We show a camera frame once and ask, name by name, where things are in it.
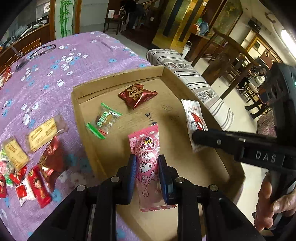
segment white striped cloth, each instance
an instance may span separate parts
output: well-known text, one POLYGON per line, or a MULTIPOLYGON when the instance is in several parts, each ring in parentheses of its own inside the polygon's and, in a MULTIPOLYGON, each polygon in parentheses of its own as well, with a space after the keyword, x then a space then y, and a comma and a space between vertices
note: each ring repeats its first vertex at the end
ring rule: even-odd
POLYGON ((153 65, 164 65, 170 69, 205 105, 222 130, 229 129, 234 119, 233 112, 207 81, 177 51, 152 49, 147 52, 147 60, 153 65))

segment cardboard box lid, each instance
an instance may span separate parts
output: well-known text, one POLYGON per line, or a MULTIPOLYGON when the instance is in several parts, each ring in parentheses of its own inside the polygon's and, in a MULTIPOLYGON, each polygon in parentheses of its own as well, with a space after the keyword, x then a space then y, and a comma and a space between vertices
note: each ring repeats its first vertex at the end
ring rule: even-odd
MULTIPOLYGON (((160 153, 180 176, 200 186, 216 184, 235 200, 244 181, 240 163, 222 150, 205 148, 193 153, 187 132, 185 112, 180 99, 198 100, 193 92, 169 69, 153 66, 117 73, 74 87, 72 103, 81 141, 96 176, 104 180, 114 176, 119 167, 127 164, 131 153, 127 135, 145 128, 151 119, 159 126, 160 153), (135 83, 157 91, 158 95, 135 110, 128 108, 117 94, 135 83), (93 121, 104 102, 123 114, 111 127, 106 140, 99 140, 85 126, 93 121)), ((208 128, 220 126, 200 102, 208 128)), ((142 240, 169 240, 177 233, 177 208, 142 213, 138 194, 134 191, 129 206, 117 207, 129 227, 142 240)))

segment pink snack package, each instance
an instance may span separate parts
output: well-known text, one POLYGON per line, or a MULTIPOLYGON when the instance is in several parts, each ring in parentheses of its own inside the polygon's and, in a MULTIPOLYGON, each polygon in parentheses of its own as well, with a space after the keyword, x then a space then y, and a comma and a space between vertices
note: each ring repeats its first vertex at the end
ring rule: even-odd
POLYGON ((168 209, 161 194, 157 157, 159 155, 158 125, 128 135, 131 153, 137 157, 136 184, 142 212, 168 209))

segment purple bedspread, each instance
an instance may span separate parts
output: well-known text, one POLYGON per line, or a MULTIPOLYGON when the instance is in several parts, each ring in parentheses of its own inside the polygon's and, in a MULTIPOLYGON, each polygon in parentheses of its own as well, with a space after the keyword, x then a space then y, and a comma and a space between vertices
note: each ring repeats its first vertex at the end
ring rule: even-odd
MULTIPOLYGON (((72 88, 86 81, 128 69, 150 66, 118 40, 102 33, 90 32, 55 40, 56 49, 41 55, 20 71, 0 90, 0 143, 9 137, 28 154, 29 170, 38 163, 46 146, 29 154, 25 135, 44 121, 61 114, 69 131, 58 138, 64 144, 69 169, 56 181, 53 201, 41 209, 37 200, 20 206, 15 187, 0 198, 0 218, 16 241, 25 241, 79 184, 96 185, 84 148, 80 142, 71 103, 72 88)), ((138 240, 118 218, 118 240, 138 240)))

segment eyeglasses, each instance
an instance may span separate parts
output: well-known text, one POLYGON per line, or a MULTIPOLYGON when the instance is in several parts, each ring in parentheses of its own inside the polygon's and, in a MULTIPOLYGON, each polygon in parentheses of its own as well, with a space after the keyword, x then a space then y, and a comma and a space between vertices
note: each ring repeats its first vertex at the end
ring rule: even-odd
POLYGON ((30 55, 30 60, 36 58, 36 57, 39 57, 45 53, 49 53, 51 51, 53 51, 54 49, 56 48, 56 45, 55 44, 51 44, 51 45, 48 45, 48 46, 44 46, 40 49, 37 49, 34 53, 32 53, 30 55))

